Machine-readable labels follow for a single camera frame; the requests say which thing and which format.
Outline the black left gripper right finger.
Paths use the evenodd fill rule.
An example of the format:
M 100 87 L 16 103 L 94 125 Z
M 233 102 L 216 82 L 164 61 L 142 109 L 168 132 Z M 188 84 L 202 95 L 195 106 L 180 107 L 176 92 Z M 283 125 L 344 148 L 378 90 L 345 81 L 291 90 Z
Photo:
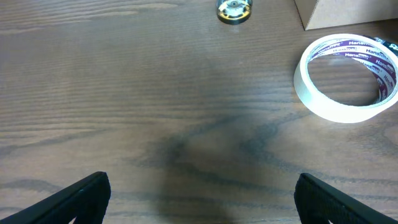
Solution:
M 294 201 L 303 224 L 397 224 L 397 220 L 308 173 L 300 175 Z

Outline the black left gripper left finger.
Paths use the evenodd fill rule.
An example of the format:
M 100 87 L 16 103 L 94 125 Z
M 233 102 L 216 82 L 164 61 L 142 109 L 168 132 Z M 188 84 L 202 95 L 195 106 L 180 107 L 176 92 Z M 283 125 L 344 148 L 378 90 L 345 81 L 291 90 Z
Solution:
M 42 201 L 1 220 L 1 224 L 102 224 L 111 197 L 107 173 L 95 172 Z

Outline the black gel pen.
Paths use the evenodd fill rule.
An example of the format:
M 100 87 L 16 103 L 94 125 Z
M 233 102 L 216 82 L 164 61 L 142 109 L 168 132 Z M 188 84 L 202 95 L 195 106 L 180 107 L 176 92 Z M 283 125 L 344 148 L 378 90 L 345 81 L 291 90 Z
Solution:
M 373 39 L 376 42 L 379 42 L 383 46 L 387 47 L 391 52 L 393 52 L 395 55 L 398 55 L 398 45 L 383 39 L 380 39 L 378 37 L 373 37 Z

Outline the white masking tape roll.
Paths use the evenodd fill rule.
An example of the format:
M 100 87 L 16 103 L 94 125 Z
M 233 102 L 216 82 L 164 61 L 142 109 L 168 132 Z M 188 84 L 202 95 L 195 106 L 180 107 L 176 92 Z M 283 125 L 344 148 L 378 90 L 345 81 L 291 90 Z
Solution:
M 320 92 L 310 79 L 308 64 L 326 55 L 341 55 L 363 64 L 379 84 L 378 99 L 371 105 L 339 103 Z M 302 54 L 294 73 L 294 88 L 313 113 L 336 123 L 366 121 L 397 103 L 397 55 L 371 37 L 332 34 L 312 42 Z

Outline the open cardboard box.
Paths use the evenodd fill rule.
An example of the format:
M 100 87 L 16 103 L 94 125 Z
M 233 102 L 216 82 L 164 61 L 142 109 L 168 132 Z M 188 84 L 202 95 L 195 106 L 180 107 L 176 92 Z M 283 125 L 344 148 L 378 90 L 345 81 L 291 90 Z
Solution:
M 305 30 L 397 18 L 397 0 L 295 0 Z

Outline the yellow correction tape dispenser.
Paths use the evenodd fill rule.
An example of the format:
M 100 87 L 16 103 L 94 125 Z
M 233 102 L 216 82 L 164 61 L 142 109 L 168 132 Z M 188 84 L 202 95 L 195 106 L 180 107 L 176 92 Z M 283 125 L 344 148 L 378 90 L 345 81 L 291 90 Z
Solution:
M 217 0 L 217 18 L 225 24 L 238 25 L 252 14 L 252 0 Z

